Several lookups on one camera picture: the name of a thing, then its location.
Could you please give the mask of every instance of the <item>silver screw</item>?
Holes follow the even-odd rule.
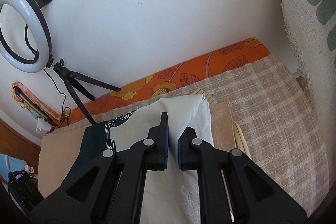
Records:
[[[154,141],[152,139],[145,139],[143,141],[143,144],[147,145],[147,146],[151,146],[153,143],[154,143]]]
[[[242,152],[241,152],[241,150],[239,150],[239,149],[233,149],[233,150],[231,151],[231,154],[232,154],[233,156],[235,156],[235,157],[240,157],[240,156],[242,155]]]
[[[111,150],[111,149],[106,149],[106,150],[104,150],[104,151],[103,151],[103,156],[104,156],[105,158],[109,158],[109,157],[113,156],[113,150]]]
[[[199,138],[194,138],[192,141],[191,141],[194,145],[200,145],[202,144],[202,140],[199,139]]]

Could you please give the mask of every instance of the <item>power cord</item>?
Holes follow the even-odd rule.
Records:
[[[37,51],[30,45],[30,43],[29,43],[29,41],[28,41],[28,25],[26,24],[26,27],[25,27],[25,40],[26,40],[26,44],[27,44],[27,47],[29,48],[29,50],[34,54],[34,55],[36,55],[37,54]],[[54,83],[54,85],[55,85],[55,87],[56,87],[56,89],[57,89],[57,91],[58,91],[58,93],[59,94],[61,94],[61,95],[64,95],[64,100],[63,100],[63,103],[62,103],[62,117],[61,117],[61,119],[59,120],[59,125],[57,126],[58,128],[62,125],[62,123],[64,122],[64,120],[67,118],[67,125],[69,125],[69,118],[70,118],[70,115],[71,115],[71,108],[70,107],[64,107],[64,103],[65,103],[65,100],[66,100],[66,98],[67,98],[67,95],[65,94],[65,93],[63,93],[63,92],[60,92],[60,90],[58,89],[58,87],[57,87],[57,85],[56,85],[56,83],[55,83],[55,81],[54,81],[54,79],[49,75],[49,73],[45,70],[45,69],[43,69],[44,70],[44,72],[49,76],[49,78],[52,80],[52,82]],[[68,116],[65,116],[64,115],[64,111],[66,110],[66,109],[69,109],[70,110],[70,113],[69,113],[69,115]]]

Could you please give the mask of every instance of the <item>ring light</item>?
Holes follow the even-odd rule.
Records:
[[[37,45],[33,60],[17,55],[7,44],[0,27],[0,53],[14,67],[25,72],[39,72],[47,65],[53,49],[47,23],[36,0],[0,0],[0,12],[4,4],[13,7],[28,25]]]

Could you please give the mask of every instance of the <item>orange surface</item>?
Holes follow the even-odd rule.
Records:
[[[107,93],[94,102],[88,102],[85,107],[91,115],[104,113],[242,67],[269,54],[258,39],[251,37],[125,85],[121,91]],[[85,116],[79,108],[75,108],[71,112],[69,124],[82,119]]]

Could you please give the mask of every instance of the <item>beige checkered blanket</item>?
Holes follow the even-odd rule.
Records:
[[[328,192],[329,171],[318,121],[298,83],[273,54],[167,94],[95,116],[106,121],[162,97],[202,88],[226,101],[252,159],[310,215]],[[89,126],[82,120],[59,131]]]

